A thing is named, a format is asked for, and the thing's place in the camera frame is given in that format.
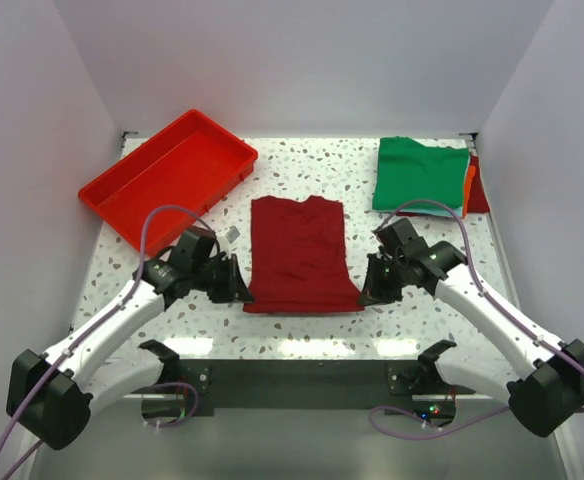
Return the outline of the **dark red polo shirt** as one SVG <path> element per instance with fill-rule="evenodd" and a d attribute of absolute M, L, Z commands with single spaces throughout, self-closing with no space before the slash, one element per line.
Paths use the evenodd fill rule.
<path fill-rule="evenodd" d="M 251 202 L 250 314 L 338 314 L 363 309 L 346 264 L 343 205 L 264 196 Z"/>

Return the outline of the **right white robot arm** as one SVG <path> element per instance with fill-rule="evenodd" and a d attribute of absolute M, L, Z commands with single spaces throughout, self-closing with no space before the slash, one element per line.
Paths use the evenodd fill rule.
<path fill-rule="evenodd" d="M 518 310 L 477 273 L 468 249 L 428 245 L 407 218 L 385 220 L 368 257 L 362 306 L 397 303 L 406 287 L 421 288 L 468 320 L 503 356 L 500 365 L 440 340 L 417 358 L 412 378 L 431 393 L 468 388 L 506 405 L 532 434 L 547 437 L 584 411 L 584 343 L 565 342 Z"/>

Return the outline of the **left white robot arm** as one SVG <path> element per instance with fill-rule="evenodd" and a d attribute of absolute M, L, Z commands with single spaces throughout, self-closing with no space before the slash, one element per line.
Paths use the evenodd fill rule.
<path fill-rule="evenodd" d="M 54 450 L 71 444 L 99 410 L 128 392 L 151 386 L 172 390 L 179 356 L 163 343 L 141 343 L 134 359 L 108 359 L 141 327 L 191 291 L 213 304 L 251 303 L 238 258 L 215 233 L 188 228 L 174 246 L 140 263 L 117 296 L 82 327 L 41 354 L 13 362 L 6 412 Z"/>

